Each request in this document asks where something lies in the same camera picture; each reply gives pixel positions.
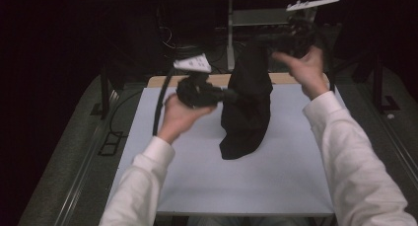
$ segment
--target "white sleeve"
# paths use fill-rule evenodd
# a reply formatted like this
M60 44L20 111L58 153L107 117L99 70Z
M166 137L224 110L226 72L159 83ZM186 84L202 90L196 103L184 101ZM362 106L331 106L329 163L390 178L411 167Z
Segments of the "white sleeve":
M101 225L153 225L161 187L174 150L153 137L124 172L116 193L104 210Z
M319 146L339 225L417 225L363 128L332 92L304 108Z

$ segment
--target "black garment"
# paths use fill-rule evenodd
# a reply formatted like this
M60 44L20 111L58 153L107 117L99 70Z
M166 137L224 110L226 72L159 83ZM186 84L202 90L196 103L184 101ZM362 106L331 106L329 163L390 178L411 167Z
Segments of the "black garment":
M220 144L222 158L238 159L255 151L264 138L270 121L270 93L265 48L248 43L237 59L228 84L239 94L231 104L224 103L221 125L227 135Z

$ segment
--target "dark background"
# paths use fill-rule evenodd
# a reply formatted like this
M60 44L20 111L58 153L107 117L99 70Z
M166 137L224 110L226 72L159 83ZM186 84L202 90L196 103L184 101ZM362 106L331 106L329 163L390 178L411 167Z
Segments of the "dark background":
M18 223L80 97L104 65L112 67L110 81L119 88L126 79L164 74L170 60L164 57L160 25L194 40L199 33L212 36L207 28L226 22L219 19L226 18L219 15L225 3L195 4L194 13L208 19L197 23L187 20L196 16L187 14L187 4L168 3L158 14L161 4L155 1L91 1L0 0L0 225ZM415 0L342 0L332 7L319 11L316 22L343 23L335 55L348 59L372 44L418 100ZM187 27L180 20L189 22ZM206 27L195 34L187 30L202 23Z

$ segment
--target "white tabletop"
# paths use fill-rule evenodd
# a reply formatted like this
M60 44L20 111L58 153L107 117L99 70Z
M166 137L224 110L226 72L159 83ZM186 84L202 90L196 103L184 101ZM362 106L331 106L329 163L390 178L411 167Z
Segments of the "white tabletop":
M271 118L259 148L223 160L219 143L222 103L175 143L160 214L304 215L333 213L319 150L302 113L309 99L298 84L273 85ZM168 88L167 95L174 92ZM124 170L152 137L160 88L146 88L119 163L109 198Z

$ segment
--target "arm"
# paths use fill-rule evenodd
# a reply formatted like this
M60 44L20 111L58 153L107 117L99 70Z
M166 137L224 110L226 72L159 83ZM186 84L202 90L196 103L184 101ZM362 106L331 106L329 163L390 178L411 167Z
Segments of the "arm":
M276 52L312 100L304 113L312 126L340 225L416 225L406 199L385 171L361 126L342 108L322 79L322 54L312 47L302 59Z
M192 110L176 95L166 101L163 125L143 153L135 156L104 211L101 225L153 225L173 142L214 107Z

